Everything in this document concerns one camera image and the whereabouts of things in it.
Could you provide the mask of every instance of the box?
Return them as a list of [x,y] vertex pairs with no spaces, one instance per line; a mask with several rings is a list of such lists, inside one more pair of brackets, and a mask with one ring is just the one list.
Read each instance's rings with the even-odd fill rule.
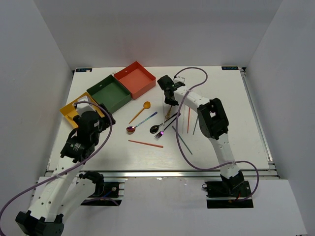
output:
[[110,75],[87,90],[98,103],[103,103],[110,113],[114,113],[131,100],[130,92]]
[[[73,100],[72,102],[70,102],[69,104],[67,104],[66,106],[62,107],[60,109],[60,112],[63,114],[63,116],[66,118],[66,120],[72,125],[73,128],[77,128],[78,125],[76,124],[76,122],[73,121],[73,117],[75,117],[76,115],[78,115],[78,113],[76,112],[73,104],[75,102],[78,101],[79,98],[87,96],[90,102],[96,103],[93,98],[87,93],[85,92],[84,94],[82,94],[81,96],[79,96],[77,99]],[[104,117],[103,112],[101,112],[101,110],[97,107],[93,107],[97,113],[101,116]]]
[[137,61],[114,76],[130,91],[132,99],[137,99],[156,85],[155,76]]

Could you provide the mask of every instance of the gray wall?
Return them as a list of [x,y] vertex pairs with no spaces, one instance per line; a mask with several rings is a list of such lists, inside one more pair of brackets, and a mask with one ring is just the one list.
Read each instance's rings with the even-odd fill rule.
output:
[[315,2],[284,0],[247,77],[280,175],[315,236]]
[[247,66],[282,0],[34,0],[80,66]]
[[[2,207],[44,174],[71,71],[33,1],[0,1],[0,32]],[[6,235],[20,235],[14,220],[30,195],[5,212]]]

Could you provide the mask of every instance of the white platform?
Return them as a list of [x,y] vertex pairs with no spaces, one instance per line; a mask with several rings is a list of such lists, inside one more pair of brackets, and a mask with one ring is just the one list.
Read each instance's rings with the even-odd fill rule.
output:
[[[169,75],[171,78],[184,67],[147,67],[157,80]],[[252,109],[244,88],[244,84],[238,70],[222,71],[221,67],[202,67],[209,74],[209,79],[202,87],[194,91],[209,99],[219,98],[225,108],[229,119],[229,138],[231,148],[236,160],[248,160],[254,163],[259,169],[268,169],[267,153],[263,147],[256,126]],[[71,85],[67,102],[83,94],[88,88],[95,85],[108,75],[120,71],[122,68],[93,68],[92,72],[75,73]],[[204,80],[204,74],[198,70],[187,70],[180,74],[185,77],[185,84],[188,87]],[[116,124],[113,133],[103,150],[89,161],[83,170],[96,171],[156,171],[156,170],[192,170],[192,168],[182,158],[175,140],[175,132],[169,127],[160,140],[156,141],[149,129],[154,124],[163,121],[162,100],[164,98],[162,90],[158,84],[149,92],[132,100],[113,116]],[[132,125],[144,120],[146,117],[158,111],[158,114],[139,126],[132,135],[126,133],[126,127],[133,116],[142,108],[145,101],[151,102],[151,108],[133,122]],[[196,166],[209,168],[218,165],[215,152],[197,126],[193,136],[192,131],[196,121],[196,113],[191,112],[189,134],[187,134],[187,113],[185,115],[185,127],[182,134],[182,119],[179,121],[180,134],[191,149],[193,155],[189,154],[185,147],[186,155]],[[67,136],[71,131],[70,124],[63,119],[54,143],[50,156],[48,170],[55,169],[60,151],[62,150]],[[108,130],[100,136],[102,142]],[[164,145],[164,148],[145,146],[128,142],[128,139]],[[242,169],[250,169],[251,166],[241,164]]]
[[[80,206],[65,236],[295,236],[306,230],[287,180],[262,180],[254,208],[207,209],[201,179],[129,179],[120,206]],[[255,180],[250,181],[251,188]]]

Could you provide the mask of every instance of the yellow tray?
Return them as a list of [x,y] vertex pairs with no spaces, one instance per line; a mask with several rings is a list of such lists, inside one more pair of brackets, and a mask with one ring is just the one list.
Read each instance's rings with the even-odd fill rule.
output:
[[[70,102],[69,104],[67,104],[66,106],[62,107],[60,109],[60,112],[63,114],[63,116],[65,117],[65,119],[72,125],[73,128],[77,128],[78,125],[73,121],[73,117],[75,117],[76,115],[78,115],[78,113],[76,112],[73,104],[75,102],[78,101],[79,98],[87,96],[89,98],[89,100],[95,104],[97,104],[94,99],[87,93],[85,92],[84,94],[82,94],[81,96],[79,96],[77,99],[75,99],[74,101]],[[97,111],[97,113],[101,116],[104,117],[104,114],[100,111],[100,109],[98,107],[94,106],[94,109]]]

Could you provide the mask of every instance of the black spoon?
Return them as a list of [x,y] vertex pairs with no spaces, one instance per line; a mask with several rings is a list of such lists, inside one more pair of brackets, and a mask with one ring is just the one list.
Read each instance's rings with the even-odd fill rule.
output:
[[[165,122],[167,122],[169,119],[172,119],[172,118],[173,118],[174,116],[176,116],[176,115],[177,115],[177,112],[176,112],[174,115],[172,115],[170,118],[168,118]],[[163,123],[153,125],[153,126],[150,128],[150,133],[151,133],[151,134],[157,133],[157,132],[158,132],[158,129],[160,128],[161,125],[163,125]]]

